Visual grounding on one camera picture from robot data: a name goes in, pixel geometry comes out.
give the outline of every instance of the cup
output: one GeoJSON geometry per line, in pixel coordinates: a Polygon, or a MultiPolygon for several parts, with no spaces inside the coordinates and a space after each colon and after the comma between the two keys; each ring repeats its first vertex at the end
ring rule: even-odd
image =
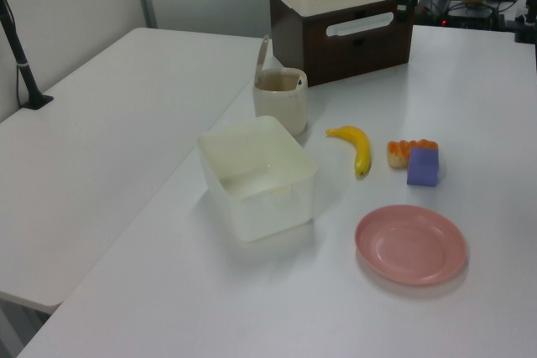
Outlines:
{"type": "Polygon", "coordinates": [[[307,89],[302,70],[261,70],[253,84],[255,116],[275,117],[291,136],[298,136],[305,129],[307,89]]]}

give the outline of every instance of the plate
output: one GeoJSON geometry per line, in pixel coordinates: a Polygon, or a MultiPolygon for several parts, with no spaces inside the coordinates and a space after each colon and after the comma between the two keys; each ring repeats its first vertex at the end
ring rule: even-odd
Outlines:
{"type": "Polygon", "coordinates": [[[358,223],[354,240],[368,265],[396,283],[440,283],[467,259],[464,237],[455,224],[415,205],[370,212],[358,223]]]}

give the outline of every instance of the purple sponge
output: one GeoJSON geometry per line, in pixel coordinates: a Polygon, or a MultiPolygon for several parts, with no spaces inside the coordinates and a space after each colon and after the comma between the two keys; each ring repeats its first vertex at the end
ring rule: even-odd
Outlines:
{"type": "Polygon", "coordinates": [[[412,147],[406,184],[435,187],[438,184],[438,150],[412,147]]]}

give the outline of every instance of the toy bread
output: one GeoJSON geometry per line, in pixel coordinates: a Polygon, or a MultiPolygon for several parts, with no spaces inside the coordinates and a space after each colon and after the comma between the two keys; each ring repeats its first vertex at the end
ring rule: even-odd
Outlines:
{"type": "Polygon", "coordinates": [[[412,140],[407,142],[401,140],[400,142],[389,142],[387,146],[388,153],[388,165],[392,168],[406,168],[409,166],[410,149],[412,147],[432,148],[438,149],[438,144],[430,140],[412,140]]]}

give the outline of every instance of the banana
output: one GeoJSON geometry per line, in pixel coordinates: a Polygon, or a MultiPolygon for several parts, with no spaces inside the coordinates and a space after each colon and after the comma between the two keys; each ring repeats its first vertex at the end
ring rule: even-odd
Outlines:
{"type": "Polygon", "coordinates": [[[371,146],[369,139],[363,130],[354,126],[343,126],[338,129],[326,130],[327,136],[335,136],[347,140],[354,144],[356,148],[356,158],[354,160],[354,171],[357,176],[366,174],[371,166],[371,146]]]}

